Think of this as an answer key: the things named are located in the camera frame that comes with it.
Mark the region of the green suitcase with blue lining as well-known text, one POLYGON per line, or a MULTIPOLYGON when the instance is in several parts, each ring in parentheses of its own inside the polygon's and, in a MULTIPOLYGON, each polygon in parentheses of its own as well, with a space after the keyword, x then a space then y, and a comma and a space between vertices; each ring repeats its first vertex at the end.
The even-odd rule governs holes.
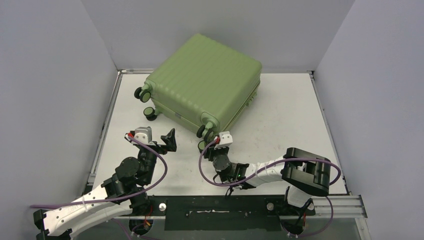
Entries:
POLYGON ((257 95, 262 63, 200 33, 149 74, 134 91, 152 101, 144 115, 162 114, 208 142, 229 131, 257 95))

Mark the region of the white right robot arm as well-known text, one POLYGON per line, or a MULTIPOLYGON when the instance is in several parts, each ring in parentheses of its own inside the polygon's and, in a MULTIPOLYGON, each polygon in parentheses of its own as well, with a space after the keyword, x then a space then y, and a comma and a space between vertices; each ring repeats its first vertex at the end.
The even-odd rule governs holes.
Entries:
POLYGON ((235 163, 228 157, 229 148, 206 147, 201 156, 212 162, 220 185, 248 190, 260 185, 285 181, 289 183, 283 199, 284 210, 295 214, 312 197, 329 195, 331 161, 323 156, 289 147, 286 153, 275 159, 260 163, 235 163))

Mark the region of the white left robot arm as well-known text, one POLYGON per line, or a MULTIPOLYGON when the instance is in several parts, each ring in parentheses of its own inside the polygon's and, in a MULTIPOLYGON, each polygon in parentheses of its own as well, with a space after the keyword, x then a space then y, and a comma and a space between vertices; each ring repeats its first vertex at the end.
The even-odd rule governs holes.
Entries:
POLYGON ((34 225, 37 240, 72 240, 85 230, 125 215, 143 215, 152 209, 147 191, 162 182, 168 172, 163 156, 176 152, 176 130, 152 139, 151 127, 138 127, 124 138, 138 148, 136 157, 126 157, 111 177, 69 203, 36 205, 34 225))

